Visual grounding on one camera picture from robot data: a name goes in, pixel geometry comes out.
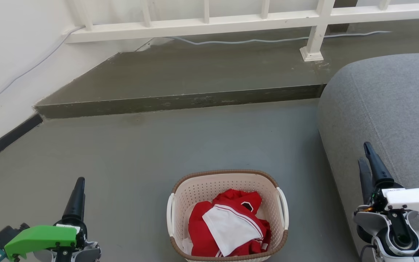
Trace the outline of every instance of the brown basket rim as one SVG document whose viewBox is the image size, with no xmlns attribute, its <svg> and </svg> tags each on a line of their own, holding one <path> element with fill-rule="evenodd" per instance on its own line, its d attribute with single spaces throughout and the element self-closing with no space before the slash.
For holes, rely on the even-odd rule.
<svg viewBox="0 0 419 262">
<path fill-rule="evenodd" d="M 263 172 L 263 171 L 259 171 L 259 170 L 251 170 L 251 169 L 226 169 L 226 170 L 213 170 L 213 171 L 205 171 L 205 172 L 197 172 L 197 173 L 192 173 L 189 174 L 183 178 L 181 178 L 176 185 L 174 186 L 174 188 L 172 189 L 172 193 L 175 194 L 177 191 L 177 188 L 183 183 L 183 181 L 187 180 L 187 179 L 191 179 L 194 177 L 201 177 L 201 176 L 208 176 L 208 175 L 216 175 L 216 174 L 257 174 L 257 175 L 261 175 L 263 177 L 266 177 L 267 179 L 269 179 L 269 181 L 274 185 L 274 187 L 279 187 L 278 183 L 273 179 L 273 177 L 271 177 L 269 174 Z M 289 230 L 284 230 L 284 233 L 282 235 L 282 239 L 281 242 L 279 242 L 279 244 L 274 248 L 271 249 L 267 252 L 263 252 L 263 253 L 258 253 L 258 254 L 253 254 L 253 255 L 242 255 L 239 257 L 195 257 L 193 255 L 188 255 L 185 254 L 177 245 L 176 240 L 174 239 L 174 237 L 170 237 L 171 240 L 171 245 L 174 248 L 174 250 L 181 255 L 182 257 L 184 257 L 185 259 L 188 260 L 193 260 L 193 261 L 208 261 L 208 262 L 222 262 L 222 261 L 241 261 L 241 260 L 250 260 L 250 259 L 257 259 L 257 258 L 261 258 L 261 257 L 269 257 L 271 255 L 274 255 L 275 253 L 277 253 L 279 250 L 281 250 L 282 247 L 284 247 L 284 244 L 287 241 L 287 236 L 289 234 Z"/>
<path fill-rule="evenodd" d="M 278 183 L 271 177 L 268 173 L 265 173 L 263 171 L 259 170 L 252 170 L 252 169 L 222 169 L 222 170 L 212 170 L 212 171 L 205 171 L 205 172 L 197 172 L 192 173 L 189 175 L 184 176 L 181 178 L 174 188 L 172 189 L 172 193 L 176 193 L 177 188 L 183 183 L 183 181 L 195 178 L 195 177 L 202 177 L 202 176 L 209 176 L 209 175 L 218 175 L 218 174 L 257 174 L 263 177 L 266 177 L 273 185 L 274 187 L 279 187 Z"/>
</svg>

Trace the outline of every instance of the black baseboard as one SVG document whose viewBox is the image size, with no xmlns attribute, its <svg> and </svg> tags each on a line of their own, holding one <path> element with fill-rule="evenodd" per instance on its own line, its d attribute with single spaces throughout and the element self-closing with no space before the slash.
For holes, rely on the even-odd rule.
<svg viewBox="0 0 419 262">
<path fill-rule="evenodd" d="M 5 134 L 2 138 L 0 138 L 0 152 L 42 122 L 43 119 L 41 119 L 41 116 L 36 114 L 22 123 L 20 126 Z"/>
</svg>

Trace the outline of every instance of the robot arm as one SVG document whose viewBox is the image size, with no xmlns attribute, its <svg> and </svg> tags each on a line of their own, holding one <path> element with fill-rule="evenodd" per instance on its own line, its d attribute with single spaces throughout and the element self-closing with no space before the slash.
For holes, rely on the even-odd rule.
<svg viewBox="0 0 419 262">
<path fill-rule="evenodd" d="M 359 159 L 364 201 L 354 212 L 359 236 L 371 244 L 377 262 L 419 261 L 419 232 L 409 222 L 411 214 L 419 213 L 419 188 L 395 183 L 369 142 L 364 152 L 371 171 L 366 160 Z"/>
<path fill-rule="evenodd" d="M 53 226 L 20 229 L 10 226 L 0 231 L 0 261 L 7 258 L 19 262 L 33 252 L 42 262 L 98 262 L 101 249 L 97 242 L 87 241 L 87 226 L 83 222 L 85 178 L 77 179 L 65 207 L 62 219 Z"/>
</svg>

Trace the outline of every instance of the concrete floor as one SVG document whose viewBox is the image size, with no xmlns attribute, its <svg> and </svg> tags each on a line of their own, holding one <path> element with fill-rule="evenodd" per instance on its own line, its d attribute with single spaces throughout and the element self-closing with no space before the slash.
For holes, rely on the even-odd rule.
<svg viewBox="0 0 419 262">
<path fill-rule="evenodd" d="M 45 121 L 0 153 L 0 229 L 56 222 L 84 176 L 85 222 L 102 261 L 184 261 L 166 230 L 174 184 L 196 171 L 258 169 L 276 179 L 289 205 L 289 238 L 271 262 L 355 262 L 317 102 Z"/>
<path fill-rule="evenodd" d="M 191 94 L 207 97 L 231 91 L 320 85 L 328 83 L 340 68 L 355 61 L 382 55 L 419 53 L 419 20 L 356 23 L 350 25 L 347 33 L 378 30 L 391 33 L 327 38 L 321 47 L 324 61 L 308 63 L 302 60 L 299 51 L 307 40 L 198 46 L 173 40 L 151 46 L 143 52 L 120 53 L 40 101 L 36 108 L 39 111 L 60 111 L 73 104 L 86 103 L 88 106 L 92 102 L 105 102 L 85 110 L 93 110 L 98 115 L 114 101 L 140 103 L 140 99 L 145 98 L 171 97 L 178 100 Z M 308 27 L 184 38 L 195 42 L 279 40 L 308 36 L 309 33 Z M 176 109 L 172 106 L 173 101 L 166 102 L 169 102 L 168 109 Z"/>
</svg>

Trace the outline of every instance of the gray sofa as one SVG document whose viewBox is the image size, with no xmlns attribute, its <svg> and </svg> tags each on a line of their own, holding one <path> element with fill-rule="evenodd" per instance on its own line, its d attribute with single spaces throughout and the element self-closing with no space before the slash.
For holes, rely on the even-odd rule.
<svg viewBox="0 0 419 262">
<path fill-rule="evenodd" d="M 419 187 L 419 53 L 349 64 L 319 100 L 319 132 L 357 250 L 352 212 L 363 203 L 357 159 L 370 141 L 394 179 Z M 419 230 L 419 217 L 413 224 Z M 367 250 L 364 261 L 372 261 Z"/>
</svg>

